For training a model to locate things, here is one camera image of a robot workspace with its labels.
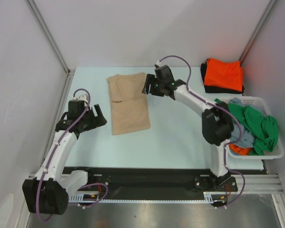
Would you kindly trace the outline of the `beige t shirt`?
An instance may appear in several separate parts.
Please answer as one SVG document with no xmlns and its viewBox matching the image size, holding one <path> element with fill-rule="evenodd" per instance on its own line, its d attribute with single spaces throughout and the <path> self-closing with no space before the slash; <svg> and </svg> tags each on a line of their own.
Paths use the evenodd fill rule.
<svg viewBox="0 0 285 228">
<path fill-rule="evenodd" d="M 146 95 L 142 93 L 145 73 L 107 78 L 112 135 L 134 133 L 151 127 Z"/>
</svg>

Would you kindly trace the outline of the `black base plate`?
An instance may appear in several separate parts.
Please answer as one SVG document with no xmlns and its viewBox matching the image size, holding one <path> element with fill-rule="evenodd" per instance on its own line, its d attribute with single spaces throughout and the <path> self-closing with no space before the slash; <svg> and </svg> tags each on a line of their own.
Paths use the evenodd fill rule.
<svg viewBox="0 0 285 228">
<path fill-rule="evenodd" d="M 230 174 L 218 180 L 209 169 L 131 169 L 65 167 L 63 174 L 83 170 L 88 183 L 102 183 L 105 200 L 200 200 L 205 192 L 235 193 L 240 180 Z"/>
</svg>

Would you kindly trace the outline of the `orange t shirt in basket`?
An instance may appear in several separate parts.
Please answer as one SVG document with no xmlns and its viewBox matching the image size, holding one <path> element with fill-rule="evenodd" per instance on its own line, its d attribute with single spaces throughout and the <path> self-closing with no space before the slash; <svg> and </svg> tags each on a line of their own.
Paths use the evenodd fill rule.
<svg viewBox="0 0 285 228">
<path fill-rule="evenodd" d="M 248 156 L 253 148 L 241 148 L 235 144 L 230 144 L 229 149 L 235 155 Z"/>
</svg>

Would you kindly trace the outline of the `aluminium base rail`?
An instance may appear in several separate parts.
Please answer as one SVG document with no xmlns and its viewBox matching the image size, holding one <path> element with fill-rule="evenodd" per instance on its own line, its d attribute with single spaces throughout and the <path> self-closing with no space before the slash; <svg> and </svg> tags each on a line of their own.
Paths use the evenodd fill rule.
<svg viewBox="0 0 285 228">
<path fill-rule="evenodd" d="M 62 175 L 62 179 L 65 179 L 69 176 L 70 174 Z M 252 193 L 256 194 L 258 192 L 264 192 L 266 194 L 271 194 L 273 192 L 279 192 L 282 190 L 280 180 L 277 176 L 270 176 L 270 175 L 235 175 L 236 180 L 242 179 L 240 181 L 240 190 L 236 191 L 240 192 L 243 191 L 245 193 Z M 92 186 L 95 184 L 96 186 L 102 187 L 102 183 L 91 183 L 89 184 L 88 182 L 83 185 L 78 191 L 92 191 L 94 187 Z"/>
</svg>

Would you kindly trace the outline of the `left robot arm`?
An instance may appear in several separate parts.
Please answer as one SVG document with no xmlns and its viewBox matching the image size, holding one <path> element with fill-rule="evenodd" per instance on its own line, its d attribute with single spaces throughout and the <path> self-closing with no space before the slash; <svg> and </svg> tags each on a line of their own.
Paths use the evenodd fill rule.
<svg viewBox="0 0 285 228">
<path fill-rule="evenodd" d="M 54 140 L 38 172 L 23 182 L 22 190 L 29 212 L 62 215 L 69 197 L 83 187 L 95 186 L 95 177 L 86 171 L 73 171 L 62 179 L 69 154 L 83 132 L 104 126 L 107 120 L 98 104 L 90 107 L 86 99 L 71 100 L 55 126 Z"/>
</svg>

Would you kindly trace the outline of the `left aluminium frame post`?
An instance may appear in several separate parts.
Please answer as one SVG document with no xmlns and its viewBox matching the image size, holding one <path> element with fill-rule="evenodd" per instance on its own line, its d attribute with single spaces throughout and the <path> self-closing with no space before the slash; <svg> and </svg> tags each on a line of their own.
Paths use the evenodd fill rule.
<svg viewBox="0 0 285 228">
<path fill-rule="evenodd" d="M 58 60 L 59 65 L 62 67 L 63 71 L 66 73 L 67 76 L 73 75 L 75 70 L 70 69 L 63 57 L 60 48 L 57 45 L 42 13 L 40 12 L 36 2 L 34 0 L 25 0 L 28 8 L 30 9 L 34 19 L 36 20 L 41 32 L 43 33 L 49 47 L 51 48 L 53 54 L 55 55 L 56 59 Z"/>
</svg>

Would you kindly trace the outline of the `right aluminium frame post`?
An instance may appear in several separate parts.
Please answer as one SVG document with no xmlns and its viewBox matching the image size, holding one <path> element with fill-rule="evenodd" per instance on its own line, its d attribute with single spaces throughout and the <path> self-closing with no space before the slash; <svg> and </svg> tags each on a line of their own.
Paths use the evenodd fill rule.
<svg viewBox="0 0 285 228">
<path fill-rule="evenodd" d="M 274 9 L 278 3 L 279 3 L 279 0 L 269 0 L 268 1 L 263 13 L 261 14 L 259 21 L 257 22 L 249 40 L 248 40 L 240 58 L 239 58 L 240 66 L 242 66 L 244 64 L 244 61 L 247 58 L 254 42 L 256 41 L 256 39 L 259 36 L 262 28 L 264 27 L 264 25 L 266 24 L 266 22 L 270 18 L 270 15 L 273 13 L 273 11 L 274 11 Z"/>
</svg>

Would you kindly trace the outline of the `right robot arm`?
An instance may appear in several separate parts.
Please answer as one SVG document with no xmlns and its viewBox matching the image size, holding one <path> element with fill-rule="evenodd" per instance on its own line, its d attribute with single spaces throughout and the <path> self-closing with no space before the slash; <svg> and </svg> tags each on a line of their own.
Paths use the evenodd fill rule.
<svg viewBox="0 0 285 228">
<path fill-rule="evenodd" d="M 143 94 L 168 96 L 193 110 L 201 117 L 202 135 L 211 145 L 212 177 L 209 184 L 214 190 L 222 190 L 231 171 L 227 167 L 227 145 L 234 130 L 232 116 L 225 102 L 211 102 L 194 93 L 186 82 L 175 80 L 167 65 L 155 64 L 155 74 L 147 74 Z"/>
</svg>

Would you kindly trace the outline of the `light blue t shirt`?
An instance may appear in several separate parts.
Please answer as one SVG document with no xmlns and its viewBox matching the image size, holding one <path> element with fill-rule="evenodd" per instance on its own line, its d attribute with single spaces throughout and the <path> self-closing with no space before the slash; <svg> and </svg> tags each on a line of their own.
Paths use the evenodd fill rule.
<svg viewBox="0 0 285 228">
<path fill-rule="evenodd" d="M 241 107 L 247 106 L 247 104 L 243 104 L 239 98 L 231 99 L 228 105 L 231 105 L 231 104 L 238 105 Z M 255 140 L 255 137 L 252 135 L 252 133 L 243 124 L 240 123 L 240 128 L 239 128 L 239 126 L 236 124 L 236 122 L 233 119 L 232 119 L 232 122 L 233 122 L 234 130 L 231 133 L 230 141 L 234 142 L 240 137 L 240 128 L 241 128 L 242 137 L 240 138 L 240 140 L 238 140 L 235 143 L 235 145 L 241 148 L 252 148 L 254 140 Z"/>
</svg>

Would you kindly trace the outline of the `aluminium frame post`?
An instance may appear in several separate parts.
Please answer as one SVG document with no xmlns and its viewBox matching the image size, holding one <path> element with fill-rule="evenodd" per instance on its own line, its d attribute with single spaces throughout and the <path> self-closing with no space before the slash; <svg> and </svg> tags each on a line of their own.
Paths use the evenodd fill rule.
<svg viewBox="0 0 285 228">
<path fill-rule="evenodd" d="M 56 59 L 58 60 L 59 65 L 62 67 L 63 71 L 66 73 L 67 76 L 73 75 L 75 70 L 70 69 L 63 57 L 60 48 L 57 45 L 42 13 L 40 12 L 36 2 L 34 0 L 25 0 L 28 8 L 30 9 L 34 19 L 36 20 L 41 32 L 43 33 L 49 47 L 51 48 L 53 54 L 55 55 Z"/>
<path fill-rule="evenodd" d="M 239 58 L 240 66 L 242 66 L 244 64 L 244 61 L 247 58 L 254 42 L 256 41 L 256 39 L 259 36 L 262 28 L 264 27 L 264 25 L 266 24 L 266 22 L 270 18 L 270 15 L 273 13 L 273 11 L 274 11 L 274 9 L 278 3 L 279 3 L 279 0 L 269 0 L 268 1 L 263 13 L 261 14 L 259 21 L 257 22 L 249 40 L 248 40 L 240 58 Z"/>
</svg>

